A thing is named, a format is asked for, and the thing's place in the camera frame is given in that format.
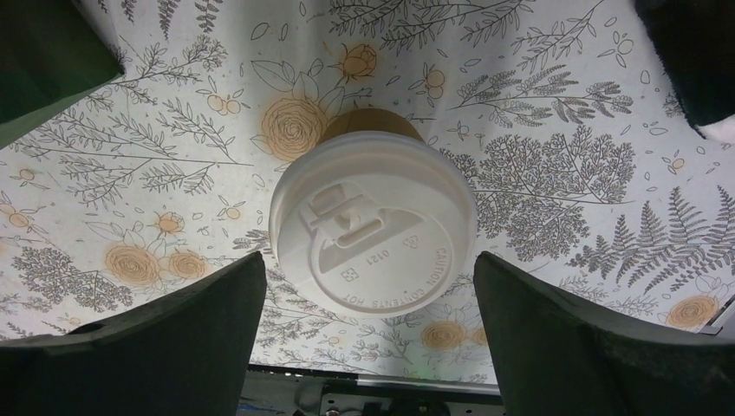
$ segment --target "floral pattern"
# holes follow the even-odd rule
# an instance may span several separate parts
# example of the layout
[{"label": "floral pattern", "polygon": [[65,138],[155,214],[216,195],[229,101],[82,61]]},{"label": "floral pattern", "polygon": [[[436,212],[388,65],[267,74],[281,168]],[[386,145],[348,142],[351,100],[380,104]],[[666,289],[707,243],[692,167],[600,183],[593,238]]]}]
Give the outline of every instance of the floral pattern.
[{"label": "floral pattern", "polygon": [[252,362],[495,383],[471,264],[433,305],[380,320],[321,308],[278,268],[277,181],[365,107],[465,175],[475,254],[685,331],[732,303],[735,151],[687,126],[626,2],[76,3],[126,74],[0,151],[0,340],[66,333],[260,250]]}]

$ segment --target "floral tablecloth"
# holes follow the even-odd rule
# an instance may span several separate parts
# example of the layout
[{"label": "floral tablecloth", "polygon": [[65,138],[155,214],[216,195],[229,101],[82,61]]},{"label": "floral tablecloth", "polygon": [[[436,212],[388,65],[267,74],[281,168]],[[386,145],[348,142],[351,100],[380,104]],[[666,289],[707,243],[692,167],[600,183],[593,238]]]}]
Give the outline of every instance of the floral tablecloth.
[{"label": "floral tablecloth", "polygon": [[465,174],[477,252],[690,331],[733,294],[735,151],[686,125],[627,2],[80,8],[127,74],[0,152],[3,339],[68,332],[261,250],[252,362],[494,383],[471,266],[432,306],[366,321],[303,298],[270,253],[281,172],[368,106]]}]

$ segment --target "black plush object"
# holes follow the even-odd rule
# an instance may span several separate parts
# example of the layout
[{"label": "black plush object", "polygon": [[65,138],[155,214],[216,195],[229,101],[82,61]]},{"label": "black plush object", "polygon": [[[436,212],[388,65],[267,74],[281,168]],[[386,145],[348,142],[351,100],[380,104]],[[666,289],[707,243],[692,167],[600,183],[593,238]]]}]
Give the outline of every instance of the black plush object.
[{"label": "black plush object", "polygon": [[64,336],[0,343],[0,414],[231,416],[265,298],[250,255]]},{"label": "black plush object", "polygon": [[687,121],[735,114],[735,1],[634,0]]},{"label": "black plush object", "polygon": [[618,314],[489,253],[474,281],[508,416],[735,414],[735,342]]}]

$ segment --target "orange flower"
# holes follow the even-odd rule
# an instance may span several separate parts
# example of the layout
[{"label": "orange flower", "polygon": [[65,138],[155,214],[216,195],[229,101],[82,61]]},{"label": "orange flower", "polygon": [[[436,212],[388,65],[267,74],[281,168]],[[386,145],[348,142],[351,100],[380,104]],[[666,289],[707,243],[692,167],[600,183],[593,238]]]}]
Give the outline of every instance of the orange flower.
[{"label": "orange flower", "polygon": [[281,99],[263,117],[265,142],[280,160],[296,160],[308,152],[327,128],[327,116],[311,101]]},{"label": "orange flower", "polygon": [[176,212],[167,212],[159,216],[159,221],[154,226],[161,232],[173,234],[184,230],[184,219]]},{"label": "orange flower", "polygon": [[126,245],[114,246],[107,252],[105,265],[125,283],[147,286],[159,278],[158,260],[147,250]]},{"label": "orange flower", "polygon": [[490,345],[487,341],[487,334],[485,333],[485,328],[477,328],[472,332],[472,335],[470,335],[470,339],[472,342],[475,342],[480,345],[488,346]]},{"label": "orange flower", "polygon": [[456,322],[434,322],[421,331],[421,341],[424,347],[446,351],[459,347],[465,334],[465,327]]},{"label": "orange flower", "polygon": [[206,273],[207,262],[191,251],[175,253],[168,258],[168,270],[184,279],[199,279]]},{"label": "orange flower", "polygon": [[341,69],[342,76],[354,80],[362,76],[370,76],[373,73],[375,65],[378,63],[375,49],[362,44],[347,51],[347,47],[342,46],[345,48],[345,58],[336,65],[337,68]]},{"label": "orange flower", "polygon": [[676,328],[691,328],[704,325],[717,313],[719,302],[709,296],[692,296],[671,308],[667,324]]}]

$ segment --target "white plastic lid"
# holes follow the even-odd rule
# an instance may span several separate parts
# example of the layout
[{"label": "white plastic lid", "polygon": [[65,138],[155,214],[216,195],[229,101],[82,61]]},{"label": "white plastic lid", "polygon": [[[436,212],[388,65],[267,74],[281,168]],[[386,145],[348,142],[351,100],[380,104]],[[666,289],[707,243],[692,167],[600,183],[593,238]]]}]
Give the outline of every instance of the white plastic lid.
[{"label": "white plastic lid", "polygon": [[301,295],[379,318],[444,294],[472,254],[477,221],[472,190],[444,155],[363,131],[289,166],[271,201],[270,239]]}]

